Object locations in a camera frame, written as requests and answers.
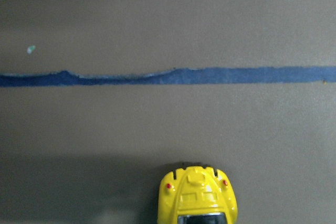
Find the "car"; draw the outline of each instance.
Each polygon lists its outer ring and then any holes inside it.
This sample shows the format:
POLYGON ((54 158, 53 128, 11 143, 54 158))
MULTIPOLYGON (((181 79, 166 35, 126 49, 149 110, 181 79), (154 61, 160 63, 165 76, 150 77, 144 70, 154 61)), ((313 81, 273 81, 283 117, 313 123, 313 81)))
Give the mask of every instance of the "car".
POLYGON ((238 208, 224 172, 189 166, 161 180, 157 216, 158 224, 234 224, 238 208))

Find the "car windshield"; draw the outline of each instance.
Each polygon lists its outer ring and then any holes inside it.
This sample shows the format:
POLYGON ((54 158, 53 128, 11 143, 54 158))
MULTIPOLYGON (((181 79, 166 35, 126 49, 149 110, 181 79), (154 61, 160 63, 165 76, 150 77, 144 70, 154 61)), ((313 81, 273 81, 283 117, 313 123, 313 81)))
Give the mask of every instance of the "car windshield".
POLYGON ((222 212, 206 215, 185 215, 178 218, 178 224, 227 224, 225 214, 222 212))

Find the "blue line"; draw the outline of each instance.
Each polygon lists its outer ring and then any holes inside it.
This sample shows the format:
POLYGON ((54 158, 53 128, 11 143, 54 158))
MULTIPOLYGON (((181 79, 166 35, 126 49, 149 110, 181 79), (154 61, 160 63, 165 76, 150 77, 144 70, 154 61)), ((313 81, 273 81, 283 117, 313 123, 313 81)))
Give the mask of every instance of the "blue line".
POLYGON ((0 87, 336 82, 336 67, 179 68, 140 75, 82 76, 69 71, 0 74, 0 87))

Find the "painter's tape strip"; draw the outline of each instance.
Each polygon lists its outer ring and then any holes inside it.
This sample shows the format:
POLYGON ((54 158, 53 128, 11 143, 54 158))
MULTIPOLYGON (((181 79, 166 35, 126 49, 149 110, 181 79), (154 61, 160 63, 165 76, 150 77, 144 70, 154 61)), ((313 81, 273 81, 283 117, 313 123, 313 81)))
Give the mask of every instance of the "painter's tape strip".
POLYGON ((0 74, 0 87, 231 84, 336 82, 336 67, 180 68, 165 72, 120 76, 82 76, 69 71, 46 74, 0 74))

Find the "blue stripe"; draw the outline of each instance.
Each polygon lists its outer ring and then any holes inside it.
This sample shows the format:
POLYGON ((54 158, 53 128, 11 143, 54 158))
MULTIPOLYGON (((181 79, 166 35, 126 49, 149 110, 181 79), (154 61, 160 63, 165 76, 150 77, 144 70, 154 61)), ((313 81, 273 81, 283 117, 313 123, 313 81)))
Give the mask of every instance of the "blue stripe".
POLYGON ((336 67, 180 68, 165 72, 82 76, 69 71, 46 74, 0 74, 0 87, 137 85, 137 84, 231 84, 336 82, 336 67))

